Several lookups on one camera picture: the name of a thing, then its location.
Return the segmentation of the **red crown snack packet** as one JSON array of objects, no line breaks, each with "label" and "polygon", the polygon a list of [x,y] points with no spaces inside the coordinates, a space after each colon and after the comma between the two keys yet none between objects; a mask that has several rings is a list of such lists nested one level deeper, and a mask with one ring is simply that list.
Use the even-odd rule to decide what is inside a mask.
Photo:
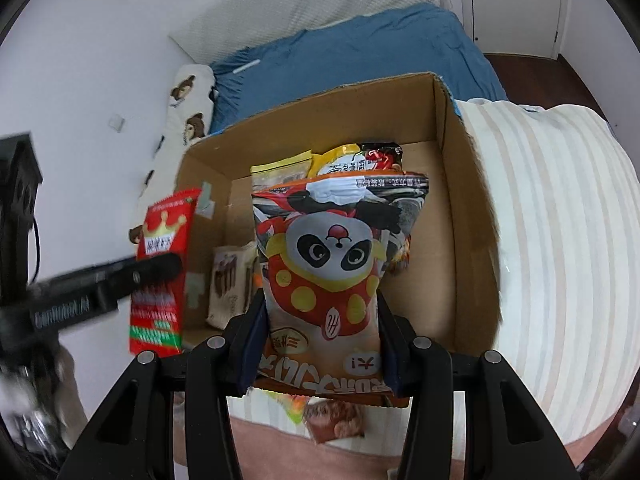
[{"label": "red crown snack packet", "polygon": [[137,249],[141,286],[131,295],[129,350],[176,356],[182,345],[186,260],[197,188],[149,206]]}]

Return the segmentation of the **white chocolate stick packet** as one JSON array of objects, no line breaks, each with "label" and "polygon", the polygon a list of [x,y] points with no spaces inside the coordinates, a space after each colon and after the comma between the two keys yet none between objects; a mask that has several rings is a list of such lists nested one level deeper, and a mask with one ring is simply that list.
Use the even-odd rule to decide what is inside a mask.
[{"label": "white chocolate stick packet", "polygon": [[206,318],[213,328],[224,330],[232,318],[246,312],[256,258],[255,242],[215,248]]}]

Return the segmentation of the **clear yellow-edged snack bag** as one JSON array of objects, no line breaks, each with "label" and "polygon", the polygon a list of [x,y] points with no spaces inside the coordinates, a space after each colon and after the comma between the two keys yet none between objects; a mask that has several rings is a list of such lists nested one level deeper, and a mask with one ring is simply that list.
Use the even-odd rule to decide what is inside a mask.
[{"label": "clear yellow-edged snack bag", "polygon": [[306,179],[313,158],[311,151],[306,151],[276,162],[251,166],[252,191],[260,192],[288,182]]}]

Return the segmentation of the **panda snack bag orange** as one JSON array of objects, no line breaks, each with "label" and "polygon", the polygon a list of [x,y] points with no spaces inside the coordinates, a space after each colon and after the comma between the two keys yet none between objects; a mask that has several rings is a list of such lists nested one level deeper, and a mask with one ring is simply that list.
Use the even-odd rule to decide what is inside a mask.
[{"label": "panda snack bag orange", "polygon": [[392,235],[411,234],[428,193],[416,172],[324,174],[253,192],[269,316],[260,378],[282,392],[390,405],[378,286]]}]

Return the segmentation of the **yellow Korean cheese noodle pack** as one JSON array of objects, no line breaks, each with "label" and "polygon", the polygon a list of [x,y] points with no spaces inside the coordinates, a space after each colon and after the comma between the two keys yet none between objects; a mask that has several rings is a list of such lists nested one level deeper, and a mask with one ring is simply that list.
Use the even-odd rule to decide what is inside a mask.
[{"label": "yellow Korean cheese noodle pack", "polygon": [[[308,178],[334,174],[334,172],[355,172],[393,170],[402,171],[402,148],[396,142],[349,143],[332,148],[323,154],[312,154]],[[387,249],[387,271],[398,275],[404,272],[410,261],[411,235],[392,235]]]}]

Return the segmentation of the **colourful candy bag green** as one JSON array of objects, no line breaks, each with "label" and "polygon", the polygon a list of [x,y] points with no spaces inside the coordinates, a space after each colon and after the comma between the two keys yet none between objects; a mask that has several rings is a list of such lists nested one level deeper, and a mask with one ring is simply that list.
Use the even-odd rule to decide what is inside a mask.
[{"label": "colourful candy bag green", "polygon": [[283,392],[268,391],[270,398],[276,400],[280,407],[284,409],[286,416],[292,423],[299,425],[304,420],[304,411],[310,401],[309,396],[298,396]]}]

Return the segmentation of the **brown cake snack packet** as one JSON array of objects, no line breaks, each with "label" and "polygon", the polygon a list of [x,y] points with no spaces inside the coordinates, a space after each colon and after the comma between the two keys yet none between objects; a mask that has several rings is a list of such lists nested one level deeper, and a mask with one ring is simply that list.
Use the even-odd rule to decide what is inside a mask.
[{"label": "brown cake snack packet", "polygon": [[303,422],[311,439],[321,444],[364,436],[364,417],[359,405],[340,400],[309,403]]}]

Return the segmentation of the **white bear print pillow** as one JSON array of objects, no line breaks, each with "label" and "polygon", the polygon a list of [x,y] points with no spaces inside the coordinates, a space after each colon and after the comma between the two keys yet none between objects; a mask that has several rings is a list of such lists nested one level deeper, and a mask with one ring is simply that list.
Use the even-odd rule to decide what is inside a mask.
[{"label": "white bear print pillow", "polygon": [[174,192],[184,153],[208,135],[215,107],[215,84],[214,72],[208,65],[188,64],[178,69],[169,91],[165,127],[134,208],[128,231],[130,243],[138,244],[149,206]]}]

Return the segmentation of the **striped pink cat blanket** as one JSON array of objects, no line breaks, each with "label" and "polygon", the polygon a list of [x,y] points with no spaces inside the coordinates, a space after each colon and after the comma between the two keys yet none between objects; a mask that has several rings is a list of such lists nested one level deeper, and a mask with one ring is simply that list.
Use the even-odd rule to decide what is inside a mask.
[{"label": "striped pink cat blanket", "polygon": [[[455,101],[423,74],[308,96],[198,141],[175,182],[206,201],[186,271],[189,340],[202,338],[215,248],[256,243],[250,167],[364,142],[396,142],[402,172],[428,179],[408,268],[385,272],[378,300],[448,350],[501,352],[562,442],[597,434],[639,366],[639,181],[583,106]],[[260,380],[229,404],[245,478],[382,479],[397,465],[407,411],[309,396],[364,417],[363,437],[318,444]]]}]

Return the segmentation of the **blue bed sheet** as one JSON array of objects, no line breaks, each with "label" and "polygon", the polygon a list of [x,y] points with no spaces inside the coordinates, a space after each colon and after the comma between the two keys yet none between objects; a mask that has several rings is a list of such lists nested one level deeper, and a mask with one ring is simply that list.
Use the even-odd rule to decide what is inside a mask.
[{"label": "blue bed sheet", "polygon": [[433,73],[457,100],[503,101],[506,90],[454,12],[431,3],[386,10],[236,51],[213,62],[210,131],[345,84]]}]

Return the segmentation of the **white door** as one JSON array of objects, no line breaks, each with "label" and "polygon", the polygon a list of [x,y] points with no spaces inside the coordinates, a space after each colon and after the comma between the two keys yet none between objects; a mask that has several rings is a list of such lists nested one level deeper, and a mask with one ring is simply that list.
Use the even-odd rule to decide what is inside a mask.
[{"label": "white door", "polygon": [[461,0],[465,32],[485,54],[560,53],[567,0]]}]

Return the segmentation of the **white wall socket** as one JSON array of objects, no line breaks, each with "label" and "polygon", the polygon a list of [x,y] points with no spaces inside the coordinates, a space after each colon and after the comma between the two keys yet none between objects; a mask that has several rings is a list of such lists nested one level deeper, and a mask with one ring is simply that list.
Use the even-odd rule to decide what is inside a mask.
[{"label": "white wall socket", "polygon": [[116,132],[121,132],[125,125],[125,118],[119,114],[114,114],[108,120],[108,126]]}]

